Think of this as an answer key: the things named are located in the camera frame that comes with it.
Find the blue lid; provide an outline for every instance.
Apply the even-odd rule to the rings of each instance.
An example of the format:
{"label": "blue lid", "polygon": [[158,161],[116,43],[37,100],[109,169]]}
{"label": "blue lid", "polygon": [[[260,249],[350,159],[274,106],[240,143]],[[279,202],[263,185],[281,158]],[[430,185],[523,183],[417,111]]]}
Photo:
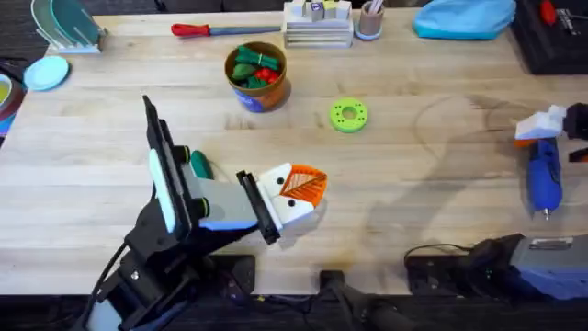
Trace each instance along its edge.
{"label": "blue lid", "polygon": [[17,114],[12,114],[5,120],[0,120],[0,136],[4,136],[8,133],[8,129],[10,129],[10,125],[12,125],[16,115]]}
{"label": "blue lid", "polygon": [[61,56],[42,58],[25,71],[25,85],[33,91],[54,88],[65,79],[69,68],[69,63]]}

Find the wooden table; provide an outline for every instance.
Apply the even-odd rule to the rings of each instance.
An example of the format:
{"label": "wooden table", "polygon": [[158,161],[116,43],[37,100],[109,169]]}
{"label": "wooden table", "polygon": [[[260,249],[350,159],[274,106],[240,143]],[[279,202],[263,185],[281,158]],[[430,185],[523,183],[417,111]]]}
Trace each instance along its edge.
{"label": "wooden table", "polygon": [[[328,174],[317,214],[280,245],[255,233],[223,249],[257,255],[259,293],[314,292],[324,268],[363,291],[407,293],[401,257],[414,245],[588,232],[588,167],[563,162],[563,205],[532,220],[526,153],[512,144],[517,120],[588,102],[588,78],[527,74],[508,32],[420,40],[416,10],[387,10],[377,41],[286,50],[291,96],[266,114],[241,106],[222,66],[243,42],[282,45],[279,33],[180,40],[170,26],[280,24],[281,13],[98,17],[104,53],[66,56],[68,80],[28,93],[0,150],[0,293],[90,292],[151,194],[143,94],[220,180],[284,162]],[[339,97],[368,106],[363,131],[331,127]],[[561,159],[585,145],[561,139]]]}

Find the red object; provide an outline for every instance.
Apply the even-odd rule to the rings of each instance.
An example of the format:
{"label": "red object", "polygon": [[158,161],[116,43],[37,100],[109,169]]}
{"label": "red object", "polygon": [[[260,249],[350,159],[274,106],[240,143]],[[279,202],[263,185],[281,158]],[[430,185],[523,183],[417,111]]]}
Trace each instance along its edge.
{"label": "red object", "polygon": [[545,24],[549,26],[555,24],[557,20],[557,14],[555,12],[555,7],[553,6],[550,0],[541,1],[539,10],[541,12],[541,19],[543,19],[543,22],[545,22]]}
{"label": "red object", "polygon": [[189,36],[210,36],[210,27],[208,24],[203,26],[194,26],[189,24],[174,24],[172,26],[172,33],[177,37]]}
{"label": "red object", "polygon": [[276,82],[277,78],[279,77],[279,74],[277,74],[275,71],[271,69],[262,68],[257,70],[254,76],[259,79],[265,80],[268,84],[272,84]]}

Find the green toy vegetable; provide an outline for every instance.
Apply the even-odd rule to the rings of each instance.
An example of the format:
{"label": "green toy vegetable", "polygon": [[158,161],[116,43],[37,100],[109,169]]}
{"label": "green toy vegetable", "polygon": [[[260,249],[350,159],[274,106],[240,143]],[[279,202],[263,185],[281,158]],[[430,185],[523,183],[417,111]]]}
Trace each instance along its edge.
{"label": "green toy vegetable", "polygon": [[194,169],[194,172],[196,173],[196,176],[200,178],[214,179],[214,175],[212,175],[212,169],[210,168],[209,160],[202,152],[192,152],[190,162],[192,164],[192,169]]}
{"label": "green toy vegetable", "polygon": [[239,53],[237,54],[235,61],[237,63],[253,63],[272,70],[278,70],[279,65],[277,59],[251,51],[245,46],[239,46]]}
{"label": "green toy vegetable", "polygon": [[254,74],[255,70],[255,67],[251,64],[237,63],[235,67],[232,68],[231,78],[234,80],[243,80]]}
{"label": "green toy vegetable", "polygon": [[251,76],[247,78],[247,88],[261,88],[267,86],[267,82],[257,77]]}

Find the pencil holder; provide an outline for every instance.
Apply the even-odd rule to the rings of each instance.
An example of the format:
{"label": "pencil holder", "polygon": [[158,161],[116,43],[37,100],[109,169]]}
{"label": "pencil holder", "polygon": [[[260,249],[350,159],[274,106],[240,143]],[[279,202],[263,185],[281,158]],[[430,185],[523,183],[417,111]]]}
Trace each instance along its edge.
{"label": "pencil holder", "polygon": [[356,35],[362,40],[375,40],[382,33],[382,19],[384,18],[384,6],[380,6],[376,14],[369,14],[371,1],[361,6],[359,23],[356,26]]}

